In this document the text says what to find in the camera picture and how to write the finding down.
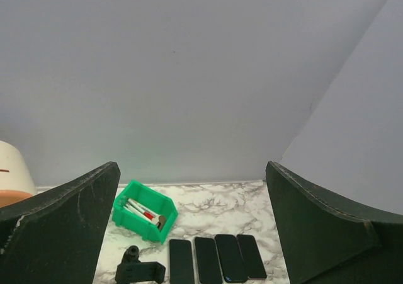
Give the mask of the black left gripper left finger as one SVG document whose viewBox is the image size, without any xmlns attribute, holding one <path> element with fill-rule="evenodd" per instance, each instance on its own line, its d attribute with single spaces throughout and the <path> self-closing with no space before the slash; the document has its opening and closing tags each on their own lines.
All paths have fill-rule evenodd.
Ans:
<svg viewBox="0 0 403 284">
<path fill-rule="evenodd" d="M 1 283 L 92 283 L 120 180 L 106 164 L 1 209 Z"/>
</svg>

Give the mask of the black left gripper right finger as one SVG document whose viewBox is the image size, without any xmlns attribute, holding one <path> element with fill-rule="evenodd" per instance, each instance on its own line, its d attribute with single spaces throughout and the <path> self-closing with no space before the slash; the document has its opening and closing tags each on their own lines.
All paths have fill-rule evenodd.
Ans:
<svg viewBox="0 0 403 284">
<path fill-rule="evenodd" d="M 266 184 L 290 283 L 402 283 L 402 216 L 355 202 L 277 162 Z"/>
</svg>

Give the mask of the pink-edged black phone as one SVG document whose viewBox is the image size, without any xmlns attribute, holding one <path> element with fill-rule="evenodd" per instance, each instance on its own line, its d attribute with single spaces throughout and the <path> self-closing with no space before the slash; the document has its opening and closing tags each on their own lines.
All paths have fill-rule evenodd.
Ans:
<svg viewBox="0 0 403 284">
<path fill-rule="evenodd" d="M 242 260 L 250 280 L 267 279 L 266 270 L 256 239 L 252 235 L 237 234 Z"/>
</svg>

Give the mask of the black tall phone stand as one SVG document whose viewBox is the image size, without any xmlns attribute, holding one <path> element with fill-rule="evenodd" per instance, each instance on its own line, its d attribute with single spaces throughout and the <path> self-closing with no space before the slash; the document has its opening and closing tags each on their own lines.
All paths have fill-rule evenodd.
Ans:
<svg viewBox="0 0 403 284">
<path fill-rule="evenodd" d="M 121 263 L 117 266 L 116 283 L 138 283 L 154 281 L 163 283 L 166 267 L 157 261 L 141 262 L 139 248 L 130 246 L 123 254 Z"/>
</svg>

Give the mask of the silver-edged phone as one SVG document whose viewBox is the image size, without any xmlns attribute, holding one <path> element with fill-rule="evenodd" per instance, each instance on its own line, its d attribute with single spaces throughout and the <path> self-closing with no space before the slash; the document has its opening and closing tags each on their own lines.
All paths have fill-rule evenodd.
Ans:
<svg viewBox="0 0 403 284">
<path fill-rule="evenodd" d="M 222 274 L 215 241 L 208 237 L 195 237 L 198 280 L 201 284 L 222 284 Z"/>
</svg>

